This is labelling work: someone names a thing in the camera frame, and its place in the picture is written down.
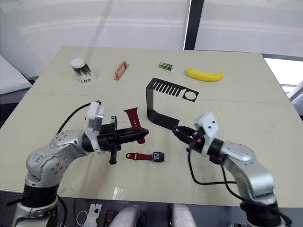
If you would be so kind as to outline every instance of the watch face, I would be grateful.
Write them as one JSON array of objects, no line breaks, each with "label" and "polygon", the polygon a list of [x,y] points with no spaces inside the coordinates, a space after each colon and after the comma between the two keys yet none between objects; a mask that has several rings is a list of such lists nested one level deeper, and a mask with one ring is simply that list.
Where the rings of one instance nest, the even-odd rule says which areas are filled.
[{"label": "watch face", "polygon": [[152,161],[153,162],[164,162],[164,153],[162,153],[162,152],[153,152]]}]

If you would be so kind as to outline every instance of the wall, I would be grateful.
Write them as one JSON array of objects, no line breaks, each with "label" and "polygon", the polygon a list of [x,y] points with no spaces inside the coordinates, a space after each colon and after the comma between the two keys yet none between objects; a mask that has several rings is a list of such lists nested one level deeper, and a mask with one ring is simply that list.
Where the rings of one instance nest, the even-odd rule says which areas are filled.
[{"label": "wall", "polygon": [[3,0],[0,53],[22,74],[34,77],[63,45],[182,49],[189,3]]},{"label": "wall", "polygon": [[0,100],[3,94],[30,88],[31,86],[20,72],[0,55]]},{"label": "wall", "polygon": [[205,0],[196,50],[303,57],[302,0]]}]

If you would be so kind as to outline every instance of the rose gold bracket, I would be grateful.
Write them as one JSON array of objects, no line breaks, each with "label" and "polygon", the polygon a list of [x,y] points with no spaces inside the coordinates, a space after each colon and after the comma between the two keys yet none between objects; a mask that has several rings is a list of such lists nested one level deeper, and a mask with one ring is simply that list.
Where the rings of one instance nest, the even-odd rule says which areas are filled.
[{"label": "rose gold bracket", "polygon": [[121,62],[121,64],[119,65],[119,67],[115,71],[114,80],[119,80],[128,67],[129,67],[129,64],[127,64],[126,61]]}]

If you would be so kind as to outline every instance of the circular hole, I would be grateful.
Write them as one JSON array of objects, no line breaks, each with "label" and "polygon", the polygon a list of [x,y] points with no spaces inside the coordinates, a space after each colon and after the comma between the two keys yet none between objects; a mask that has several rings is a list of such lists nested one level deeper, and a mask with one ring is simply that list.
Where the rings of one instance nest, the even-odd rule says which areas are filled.
[{"label": "circular hole", "polygon": [[188,91],[184,95],[189,100],[193,100],[193,99],[196,98],[196,94],[194,92],[192,92],[192,91]]}]

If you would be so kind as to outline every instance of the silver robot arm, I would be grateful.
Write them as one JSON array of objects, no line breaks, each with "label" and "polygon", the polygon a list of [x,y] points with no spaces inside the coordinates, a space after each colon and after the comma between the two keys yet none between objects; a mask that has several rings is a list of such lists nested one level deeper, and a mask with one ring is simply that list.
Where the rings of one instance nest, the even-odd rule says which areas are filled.
[{"label": "silver robot arm", "polygon": [[58,185],[70,163],[89,154],[82,147],[83,134],[84,131],[61,132],[49,144],[32,152],[26,161],[25,185],[37,188]]},{"label": "silver robot arm", "polygon": [[276,202],[271,173],[258,161],[252,149],[242,144],[217,139],[219,126],[211,112],[201,115],[195,123],[204,131],[203,156],[223,166],[236,180],[240,196],[266,205]]},{"label": "silver robot arm", "polygon": [[173,133],[189,145],[189,154],[191,150],[197,151],[233,175],[240,194],[237,198],[243,201],[241,208],[246,212],[248,225],[285,227],[276,202],[273,177],[257,161],[254,151],[242,144],[218,139],[219,126],[211,112],[202,114],[195,127],[196,130],[177,126]]},{"label": "silver robot arm", "polygon": [[57,204],[57,189],[64,172],[70,163],[89,152],[83,147],[83,138],[89,140],[93,151],[100,154],[97,135],[100,132],[104,108],[100,103],[92,102],[88,111],[88,123],[84,131],[64,131],[58,133],[49,144],[32,152],[27,160],[28,173],[22,198],[18,200],[12,226],[19,221],[21,226],[36,223],[32,218],[40,218],[38,222],[47,224],[51,211]]},{"label": "silver robot arm", "polygon": [[73,160],[90,152],[103,154],[111,151],[109,162],[113,165],[121,144],[140,140],[149,133],[144,128],[117,130],[116,116],[111,117],[109,124],[102,125],[103,115],[104,108],[101,104],[92,102],[85,131],[60,132],[49,144],[29,155],[22,197],[9,203],[17,204],[13,227],[35,226],[37,223],[38,226],[47,226],[58,201],[59,183]]}]

